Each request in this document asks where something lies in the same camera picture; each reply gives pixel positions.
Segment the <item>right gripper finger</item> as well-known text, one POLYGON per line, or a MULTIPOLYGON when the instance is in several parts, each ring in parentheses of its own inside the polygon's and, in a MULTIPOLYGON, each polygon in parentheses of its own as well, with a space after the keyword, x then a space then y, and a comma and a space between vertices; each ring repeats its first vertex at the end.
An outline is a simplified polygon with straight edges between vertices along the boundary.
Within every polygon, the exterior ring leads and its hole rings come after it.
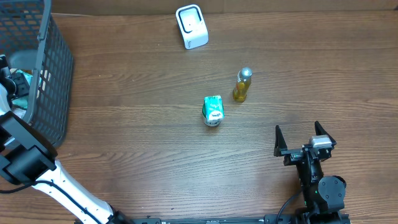
POLYGON ((275 146, 274 146, 274 156, 280 157, 284 155, 284 151, 288 149, 282 131, 277 125, 275 127, 275 146))
POLYGON ((315 132, 317 136, 321 136, 321 135, 327 135, 331 141, 331 146, 334 147, 336 145, 336 141, 333 139, 332 136, 330 136, 321 126, 321 124, 318 121, 315 121, 314 123, 315 125, 315 132))

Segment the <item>teal snack packet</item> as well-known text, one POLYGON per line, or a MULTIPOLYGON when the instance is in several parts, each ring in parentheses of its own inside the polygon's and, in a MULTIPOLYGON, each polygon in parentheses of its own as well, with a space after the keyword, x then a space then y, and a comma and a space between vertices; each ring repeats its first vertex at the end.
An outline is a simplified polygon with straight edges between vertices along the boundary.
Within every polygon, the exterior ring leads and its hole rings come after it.
POLYGON ((11 78, 16 85, 16 92, 13 96, 12 104, 17 108, 27 110, 32 75, 17 69, 11 73, 11 78))

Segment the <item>yellow drink bottle silver cap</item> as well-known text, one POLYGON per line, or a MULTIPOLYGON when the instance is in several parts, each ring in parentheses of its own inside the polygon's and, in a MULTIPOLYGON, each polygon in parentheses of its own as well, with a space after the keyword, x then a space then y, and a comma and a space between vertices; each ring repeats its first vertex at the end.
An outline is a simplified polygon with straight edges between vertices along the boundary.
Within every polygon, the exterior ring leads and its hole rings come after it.
POLYGON ((252 70, 249 67, 240 69, 237 75, 236 85, 233 89, 233 99, 237 102, 244 102, 248 89, 251 85, 252 70))

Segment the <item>green white drink carton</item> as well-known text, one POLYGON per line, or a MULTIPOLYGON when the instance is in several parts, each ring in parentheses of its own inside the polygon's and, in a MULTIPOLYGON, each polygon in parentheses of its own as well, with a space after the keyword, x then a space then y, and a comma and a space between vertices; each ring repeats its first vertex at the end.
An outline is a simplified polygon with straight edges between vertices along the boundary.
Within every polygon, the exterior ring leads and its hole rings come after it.
POLYGON ((224 119, 223 101, 220 95, 204 97, 202 116, 207 126, 218 126, 224 119))

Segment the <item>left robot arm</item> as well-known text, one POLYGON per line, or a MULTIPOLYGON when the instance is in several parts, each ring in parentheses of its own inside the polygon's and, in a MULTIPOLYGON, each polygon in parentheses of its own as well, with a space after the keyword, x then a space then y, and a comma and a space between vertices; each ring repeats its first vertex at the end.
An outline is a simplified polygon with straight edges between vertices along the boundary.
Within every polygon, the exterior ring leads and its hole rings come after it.
POLYGON ((81 223, 132 223, 80 185, 56 159, 53 145, 12 112, 11 99, 16 91, 6 57, 1 55, 1 149, 10 138, 19 142, 1 156, 1 177, 18 188, 1 193, 12 194, 32 187, 63 205, 81 223))

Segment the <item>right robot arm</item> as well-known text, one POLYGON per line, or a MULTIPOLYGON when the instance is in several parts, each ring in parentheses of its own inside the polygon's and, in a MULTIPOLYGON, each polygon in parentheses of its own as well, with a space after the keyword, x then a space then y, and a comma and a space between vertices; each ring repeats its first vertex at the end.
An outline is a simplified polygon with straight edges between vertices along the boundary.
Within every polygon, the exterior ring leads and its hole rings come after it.
POLYGON ((281 128, 275 127, 274 156, 283 157, 285 166, 295 166, 300 190, 280 208, 275 222, 286 223, 350 223, 348 215, 342 215, 346 195, 346 181, 338 175, 325 176, 321 162, 331 157, 336 141, 316 121, 315 135, 300 149, 289 149, 281 128), (285 218, 282 212, 287 205, 303 195, 305 206, 285 218))

